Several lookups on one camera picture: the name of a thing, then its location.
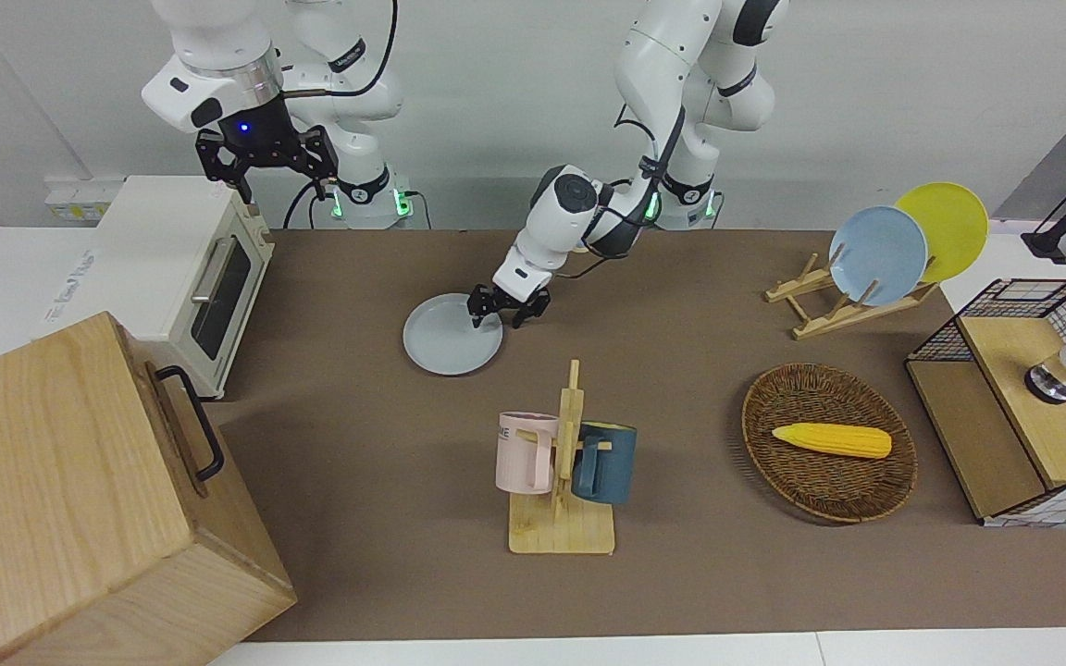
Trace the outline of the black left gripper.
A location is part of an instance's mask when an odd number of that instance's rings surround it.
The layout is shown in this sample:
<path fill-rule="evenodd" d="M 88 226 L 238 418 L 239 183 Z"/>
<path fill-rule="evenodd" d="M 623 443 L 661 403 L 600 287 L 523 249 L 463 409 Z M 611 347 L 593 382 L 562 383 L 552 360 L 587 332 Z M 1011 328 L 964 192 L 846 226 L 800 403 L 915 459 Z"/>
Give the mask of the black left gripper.
<path fill-rule="evenodd" d="M 514 309 L 512 329 L 519 329 L 529 316 L 542 316 L 549 307 L 552 296 L 547 288 L 534 291 L 527 300 L 516 299 L 499 286 L 477 285 L 468 296 L 468 312 L 473 329 L 479 330 L 488 315 L 498 315 L 504 309 Z"/>

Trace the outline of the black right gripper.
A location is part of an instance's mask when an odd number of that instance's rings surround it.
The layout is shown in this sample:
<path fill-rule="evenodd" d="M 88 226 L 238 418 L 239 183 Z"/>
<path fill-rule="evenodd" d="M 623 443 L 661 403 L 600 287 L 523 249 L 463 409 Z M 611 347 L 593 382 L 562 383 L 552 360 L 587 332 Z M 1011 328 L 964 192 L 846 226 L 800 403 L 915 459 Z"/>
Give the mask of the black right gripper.
<path fill-rule="evenodd" d="M 327 198 L 328 180 L 338 176 L 339 157 L 326 128 L 298 131 L 291 117 L 260 118 L 238 114 L 220 121 L 220 130 L 200 129 L 196 156 L 209 179 L 236 184 L 242 202 L 254 204 L 245 174 L 251 168 L 288 168 L 314 181 L 314 201 Z"/>

